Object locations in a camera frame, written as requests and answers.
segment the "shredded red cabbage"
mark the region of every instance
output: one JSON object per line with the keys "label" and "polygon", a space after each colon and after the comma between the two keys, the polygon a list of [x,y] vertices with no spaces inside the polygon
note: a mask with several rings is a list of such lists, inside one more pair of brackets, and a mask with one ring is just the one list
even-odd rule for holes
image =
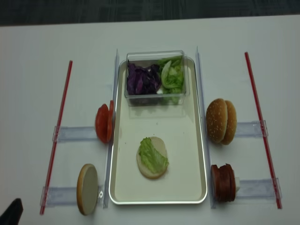
{"label": "shredded red cabbage", "polygon": [[148,68],[142,68],[128,62],[128,71],[127,92],[129,95],[156,94],[161,85],[158,75],[159,65],[153,64]]}

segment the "bun slice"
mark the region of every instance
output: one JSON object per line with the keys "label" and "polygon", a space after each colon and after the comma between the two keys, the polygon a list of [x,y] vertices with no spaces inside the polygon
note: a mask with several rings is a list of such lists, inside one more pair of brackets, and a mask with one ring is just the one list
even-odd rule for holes
{"label": "bun slice", "polygon": [[227,105],[218,98],[210,103],[206,111],[206,128],[210,139],[215,143],[223,140],[227,127]]}
{"label": "bun slice", "polygon": [[77,206],[83,215],[91,214],[98,199],[97,170],[92,164],[85,164],[77,181]]}
{"label": "bun slice", "polygon": [[212,101],[206,111],[208,137],[215,143],[230,144],[236,127],[237,117],[232,102],[221,98]]}
{"label": "bun slice", "polygon": [[[159,137],[150,137],[152,144],[154,146],[154,148],[160,153],[162,154],[162,156],[167,158],[167,150],[165,149],[165,143],[162,139],[160,139]],[[157,179],[159,177],[161,177],[167,170],[168,167],[166,167],[166,169],[160,173],[152,173],[141,161],[141,156],[139,155],[139,151],[137,151],[136,153],[136,161],[137,161],[137,166],[139,167],[139,170],[141,172],[141,174],[148,178],[148,179]]]}
{"label": "bun slice", "polygon": [[236,131],[236,126],[237,126],[237,120],[236,120],[236,111],[234,108],[234,105],[232,104],[231,101],[226,100],[226,105],[227,105],[227,128],[226,128],[226,133],[221,141],[222,144],[230,144],[230,142],[233,141],[235,131]]}

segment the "tray rim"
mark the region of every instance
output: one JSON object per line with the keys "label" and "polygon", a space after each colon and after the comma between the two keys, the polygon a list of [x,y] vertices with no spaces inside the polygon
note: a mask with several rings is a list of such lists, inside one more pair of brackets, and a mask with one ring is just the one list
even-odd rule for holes
{"label": "tray rim", "polygon": [[[111,157],[111,165],[110,165],[110,174],[109,174],[109,187],[108,187],[108,192],[109,192],[109,197],[111,199],[111,201],[116,204],[116,205],[156,205],[156,204],[200,204],[202,203],[206,197],[207,197],[207,194],[208,194],[208,183],[207,183],[207,171],[206,171],[206,157],[205,157],[205,149],[204,149],[204,136],[203,136],[203,125],[201,123],[201,111],[200,111],[200,104],[199,104],[199,82],[197,81],[198,79],[198,74],[197,74],[197,70],[196,70],[196,64],[195,64],[195,60],[193,60],[191,57],[188,57],[186,55],[184,55],[184,58],[186,58],[187,61],[190,61],[192,64],[193,64],[193,68],[194,68],[194,71],[195,71],[195,81],[196,81],[196,100],[197,100],[197,114],[198,114],[198,119],[199,119],[199,127],[200,127],[200,135],[201,135],[201,146],[202,146],[202,157],[203,157],[203,165],[204,165],[204,177],[205,177],[205,191],[204,191],[204,195],[203,195],[203,198],[200,199],[200,200],[195,200],[195,201],[132,201],[132,202],[129,202],[129,201],[117,201],[114,199],[114,197],[112,196],[112,193],[111,193],[111,182],[112,182],[112,169],[113,169],[113,152],[114,152],[114,149],[115,149],[115,146],[114,144],[112,145],[112,157]],[[116,82],[116,79],[117,79],[117,90],[116,90],[116,109],[115,111],[117,112],[117,101],[118,101],[118,94],[119,94],[119,73],[120,73],[120,67],[123,63],[126,63],[126,60],[123,60],[121,63],[119,63],[119,66],[118,66],[118,72],[115,73],[115,82]]]}

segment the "clear plastic container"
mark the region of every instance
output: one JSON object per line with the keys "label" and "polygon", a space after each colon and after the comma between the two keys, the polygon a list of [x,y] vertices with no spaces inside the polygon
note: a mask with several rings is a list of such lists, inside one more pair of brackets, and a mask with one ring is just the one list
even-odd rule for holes
{"label": "clear plastic container", "polygon": [[[181,72],[183,73],[183,86],[180,93],[166,93],[172,92],[171,89],[164,88],[161,84],[160,89],[156,94],[139,94],[131,95],[127,91],[127,81],[129,76],[128,63],[134,63],[137,67],[149,68],[153,64],[159,63],[159,60],[172,58],[172,67],[174,65],[181,65]],[[183,51],[169,51],[169,52],[144,52],[144,53],[129,53],[127,54],[127,69],[125,80],[125,98],[129,106],[146,106],[146,105],[181,105],[186,95],[189,94],[188,82],[188,67],[186,57]]]}

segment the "sesame seed bun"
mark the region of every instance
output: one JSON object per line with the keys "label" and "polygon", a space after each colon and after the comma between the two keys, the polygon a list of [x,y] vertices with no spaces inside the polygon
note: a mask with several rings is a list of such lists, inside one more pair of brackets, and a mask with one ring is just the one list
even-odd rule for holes
{"label": "sesame seed bun", "polygon": [[227,128],[226,128],[226,133],[221,141],[222,144],[230,144],[232,142],[234,135],[235,135],[235,130],[237,126],[237,119],[236,119],[236,111],[234,108],[234,105],[232,104],[231,101],[226,100],[226,105],[227,105]]}
{"label": "sesame seed bun", "polygon": [[[165,143],[162,139],[160,139],[159,137],[151,137],[150,138],[152,141],[152,144],[154,146],[154,148],[160,153],[162,154],[162,156],[164,157],[168,157],[167,155],[167,150],[165,149]],[[139,170],[141,172],[141,174],[148,178],[148,179],[157,179],[159,177],[161,177],[166,171],[167,168],[162,171],[162,172],[158,172],[158,173],[152,173],[141,161],[141,156],[139,155],[139,151],[137,151],[136,153],[136,161],[137,161],[137,166],[139,167]]]}
{"label": "sesame seed bun", "polygon": [[206,111],[206,128],[208,137],[215,143],[220,143],[227,128],[227,104],[222,98],[210,103]]}

